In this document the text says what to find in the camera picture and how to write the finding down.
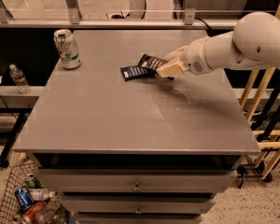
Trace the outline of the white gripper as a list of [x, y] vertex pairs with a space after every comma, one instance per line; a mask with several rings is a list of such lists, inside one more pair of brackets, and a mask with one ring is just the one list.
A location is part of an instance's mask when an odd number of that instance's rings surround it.
[[[160, 77], [181, 77], [188, 71], [194, 75], [208, 74], [212, 69], [207, 64], [204, 55], [204, 46], [209, 36], [192, 41], [189, 45], [180, 47], [164, 56], [169, 62], [157, 68]], [[181, 61], [170, 62], [181, 56]]]

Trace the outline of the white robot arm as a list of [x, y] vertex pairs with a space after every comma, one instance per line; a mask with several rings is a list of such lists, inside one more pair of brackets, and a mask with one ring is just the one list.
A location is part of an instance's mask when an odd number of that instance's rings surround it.
[[250, 13], [231, 32], [196, 39], [164, 60], [167, 64], [157, 69], [161, 77], [202, 75], [224, 68], [280, 70], [280, 20], [265, 12]]

